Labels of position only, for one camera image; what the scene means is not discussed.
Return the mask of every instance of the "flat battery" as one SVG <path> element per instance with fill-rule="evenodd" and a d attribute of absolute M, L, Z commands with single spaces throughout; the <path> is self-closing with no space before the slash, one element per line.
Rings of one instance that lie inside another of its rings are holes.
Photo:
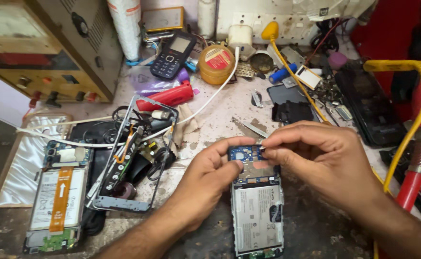
<path fill-rule="evenodd" d="M 282 247 L 281 186 L 234 189 L 232 195 L 237 254 Z"/>

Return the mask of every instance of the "dirty workbench surface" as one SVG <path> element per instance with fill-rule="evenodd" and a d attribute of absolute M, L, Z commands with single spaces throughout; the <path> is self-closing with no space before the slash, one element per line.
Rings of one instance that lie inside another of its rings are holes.
<path fill-rule="evenodd" d="M 121 76 L 127 74 L 124 67 Z M 204 83 L 199 76 L 191 79 L 193 88 L 200 93 L 189 103 L 196 111 L 218 89 Z M 262 94 L 262 101 L 270 100 L 266 88 L 271 86 L 268 79 L 255 78 L 247 82 L 241 77 L 238 82 L 225 87 L 199 115 L 205 121 L 199 131 L 198 143 L 185 143 L 179 158 L 165 171 L 153 207 L 160 207 L 174 191 L 192 158 L 215 141 L 245 135 L 260 139 L 258 135 L 242 125 L 243 121 L 267 132 L 273 132 L 282 125 L 271 121 L 272 105 L 264 108 L 251 104 L 251 90 Z M 133 96 L 130 85 L 120 84 L 113 104 L 64 104 L 61 112 L 74 116 L 74 120 L 110 116 L 118 106 L 128 105 Z M 335 114 L 340 126 L 353 127 Z M 366 147 L 369 162 L 382 177 L 386 167 L 381 162 L 377 149 Z M 393 193 L 398 185 L 391 186 Z M 154 186 L 148 179 L 138 186 L 138 198 L 147 200 Z M 363 258 L 372 257 L 372 241 L 343 212 L 324 203 L 307 185 L 294 176 L 283 180 L 285 192 L 284 213 L 284 258 Z M 31 209 L 0 208 L 0 258 L 42 258 L 42 255 L 22 255 L 23 240 L 29 223 Z M 87 258 L 106 244 L 120 237 L 130 227 L 137 225 L 148 214 L 110 212 L 103 231 L 89 237 L 75 253 L 66 255 L 46 255 L 46 258 Z M 232 258 L 234 242 L 229 194 L 224 195 L 213 213 L 195 232 L 185 235 L 167 253 L 165 258 Z"/>

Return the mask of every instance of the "white power adapter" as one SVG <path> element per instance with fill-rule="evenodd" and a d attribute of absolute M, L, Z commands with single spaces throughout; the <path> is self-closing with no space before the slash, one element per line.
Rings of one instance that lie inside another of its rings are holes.
<path fill-rule="evenodd" d="M 247 61 L 255 53 L 252 47 L 252 27 L 248 25 L 232 25 L 228 30 L 228 48 L 235 52 L 240 47 L 240 59 Z"/>

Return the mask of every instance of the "hand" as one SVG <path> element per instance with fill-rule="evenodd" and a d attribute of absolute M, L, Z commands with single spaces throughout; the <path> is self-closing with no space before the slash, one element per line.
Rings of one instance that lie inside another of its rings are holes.
<path fill-rule="evenodd" d="M 239 160 L 228 162 L 228 147 L 253 144 L 253 138 L 232 137 L 199 152 L 163 207 L 168 208 L 168 213 L 184 224 L 186 231 L 196 230 L 243 168 Z"/>
<path fill-rule="evenodd" d="M 296 174 L 351 215 L 385 196 L 350 128 L 301 121 L 277 129 L 262 145 L 270 163 Z"/>

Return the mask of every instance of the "wooden power supply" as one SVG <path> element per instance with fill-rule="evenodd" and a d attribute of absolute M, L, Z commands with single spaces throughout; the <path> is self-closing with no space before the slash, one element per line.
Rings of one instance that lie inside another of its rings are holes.
<path fill-rule="evenodd" d="M 111 102 L 122 56 L 106 0 L 0 0 L 0 79 L 31 99 Z"/>

